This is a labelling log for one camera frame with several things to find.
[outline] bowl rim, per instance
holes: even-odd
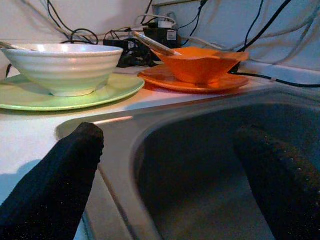
[[[44,44],[16,44],[17,46],[22,47],[30,47],[37,46],[37,45],[61,45],[61,43],[44,43]],[[71,52],[57,52],[57,51],[24,51],[18,49],[7,49],[7,48],[0,48],[3,53],[7,53],[10,55],[15,56],[30,56],[30,57],[61,57],[61,58],[69,58],[69,57],[106,57],[106,56],[114,56],[120,55],[124,51],[121,47],[117,46],[106,46],[106,45],[98,45],[99,47],[108,47],[111,50],[108,51],[71,51]]]
[[[202,50],[209,50],[213,54],[212,51],[215,52],[215,54],[218,53],[230,53],[233,54],[233,56],[219,56],[219,55],[195,55],[195,56],[190,56],[190,55],[172,55],[172,56],[166,56],[163,55],[162,53],[159,53],[155,50],[151,50],[155,55],[157,55],[160,59],[168,59],[168,60],[175,60],[175,61],[197,61],[197,60],[204,60],[204,59],[211,59],[211,60],[219,60],[219,61],[237,61],[237,62],[243,62],[248,60],[249,58],[249,53],[248,52],[233,52],[233,51],[220,51],[220,50],[214,50],[211,48],[199,48],[196,46],[188,46],[188,47],[181,47],[181,48],[174,48],[175,51],[178,53],[181,53],[181,50],[192,50],[192,49],[202,49]]]

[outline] green plate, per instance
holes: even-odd
[[[0,108],[21,111],[63,111],[93,107],[124,99],[138,92],[145,82],[139,77],[112,74],[108,84],[85,96],[60,97],[22,75],[0,81]]]

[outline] white wall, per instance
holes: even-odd
[[[46,16],[46,0],[25,0]],[[71,28],[87,28],[97,34],[133,24],[149,0],[51,0],[62,20]],[[36,14],[23,0],[0,0],[0,41],[10,43],[59,43],[66,38]],[[9,61],[0,53],[0,79]]]
[[[155,0],[156,3],[173,0]],[[265,0],[261,16],[251,31],[255,36],[269,21],[284,0]],[[279,15],[266,33],[273,33],[296,26],[311,15],[319,0],[293,0]],[[199,1],[172,4],[157,8],[159,14],[175,12],[180,26],[189,23],[197,14]],[[255,19],[260,0],[209,0],[203,8],[200,24],[194,36],[208,42],[216,42],[231,47],[245,39],[247,31]],[[188,36],[194,25],[179,31]],[[266,62],[285,57],[299,39],[302,30],[284,36],[257,41],[248,51],[251,56]],[[320,17],[311,27],[297,55],[281,63],[283,66],[320,71]]]

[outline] dish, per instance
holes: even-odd
[[[83,44],[18,44],[34,51],[1,48],[12,65],[30,81],[55,96],[92,93],[115,70],[122,48]]]
[[[53,96],[45,88],[18,75],[0,81],[0,108],[21,111],[64,111],[111,103],[138,92],[145,82],[139,77],[111,74],[108,84],[85,96]]]
[[[248,78],[225,73],[219,81],[209,84],[179,81],[166,65],[158,65],[138,74],[147,83],[179,92],[209,94],[238,89],[249,83]]]
[[[249,56],[247,52],[223,52],[195,46],[174,50],[182,55],[166,56],[153,52],[177,79],[189,84],[216,83],[221,76]]]

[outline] white countertop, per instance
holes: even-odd
[[[135,73],[129,68],[126,73]],[[267,88],[272,83],[264,79],[253,79],[240,92]],[[186,94],[163,88],[143,88],[136,95],[120,102],[71,111],[31,112],[0,109],[0,204],[9,196],[21,178],[36,166],[56,144],[56,128],[60,124],[82,117],[123,112],[168,104],[216,98],[217,94]],[[81,222],[75,237],[87,239]]]

